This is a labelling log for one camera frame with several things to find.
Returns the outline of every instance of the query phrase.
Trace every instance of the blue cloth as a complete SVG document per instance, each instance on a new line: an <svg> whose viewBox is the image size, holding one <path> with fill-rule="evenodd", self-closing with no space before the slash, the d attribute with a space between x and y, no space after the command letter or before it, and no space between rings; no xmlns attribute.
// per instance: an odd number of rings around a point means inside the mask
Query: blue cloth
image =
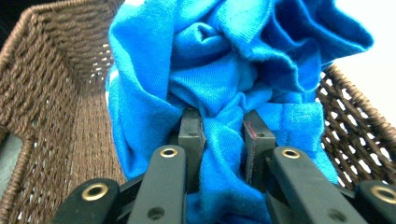
<svg viewBox="0 0 396 224"><path fill-rule="evenodd" d="M256 109L280 146L304 150L333 183L320 146L320 72L367 50L371 36L332 0L126 0L111 24L106 81L122 171L144 173L183 109L204 118L200 190L189 223L269 223L264 197L242 177L242 119Z"/></svg>

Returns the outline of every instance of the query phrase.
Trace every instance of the white background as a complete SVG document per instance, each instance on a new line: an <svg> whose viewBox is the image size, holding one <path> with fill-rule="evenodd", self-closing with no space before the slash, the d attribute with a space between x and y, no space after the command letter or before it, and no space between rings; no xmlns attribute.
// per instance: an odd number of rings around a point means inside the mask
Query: white background
<svg viewBox="0 0 396 224"><path fill-rule="evenodd" d="M375 44L365 53L335 63L373 107L396 126L396 0L338 0L336 5L360 21Z"/></svg>

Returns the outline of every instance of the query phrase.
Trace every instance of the black clamp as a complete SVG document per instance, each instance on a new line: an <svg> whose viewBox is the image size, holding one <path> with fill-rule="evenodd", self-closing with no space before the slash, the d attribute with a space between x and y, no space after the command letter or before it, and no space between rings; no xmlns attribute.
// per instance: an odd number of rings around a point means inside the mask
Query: black clamp
<svg viewBox="0 0 396 224"><path fill-rule="evenodd" d="M331 184L306 154L277 147L257 112L244 118L246 182L266 194L274 223L396 223L396 187L363 181L355 192ZM197 110L156 149L148 170L119 186L96 178L77 187L51 223L186 223L187 193L199 189L205 136Z"/></svg>

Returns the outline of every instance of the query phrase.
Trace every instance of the woven basket wall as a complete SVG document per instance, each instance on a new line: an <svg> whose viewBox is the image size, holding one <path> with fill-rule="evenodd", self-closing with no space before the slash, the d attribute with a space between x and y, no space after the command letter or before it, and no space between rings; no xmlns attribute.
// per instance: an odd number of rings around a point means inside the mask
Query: woven basket wall
<svg viewBox="0 0 396 224"><path fill-rule="evenodd" d="M112 145L104 86L108 26L119 1L54 3L26 10L0 53L0 142L23 144L0 203L0 223L48 223L76 186L125 180ZM334 65L318 88L322 144L349 189L396 184L396 131Z"/></svg>

